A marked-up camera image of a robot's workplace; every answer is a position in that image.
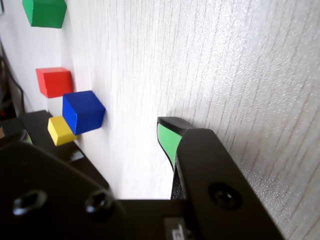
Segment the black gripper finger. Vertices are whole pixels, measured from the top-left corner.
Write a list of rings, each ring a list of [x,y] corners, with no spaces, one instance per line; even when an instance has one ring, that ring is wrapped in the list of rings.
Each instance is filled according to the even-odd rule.
[[[186,202],[190,239],[283,239],[213,130],[160,116],[157,140],[173,170],[171,198]]]
[[[3,240],[128,240],[122,207],[110,190],[22,134],[0,140]]]

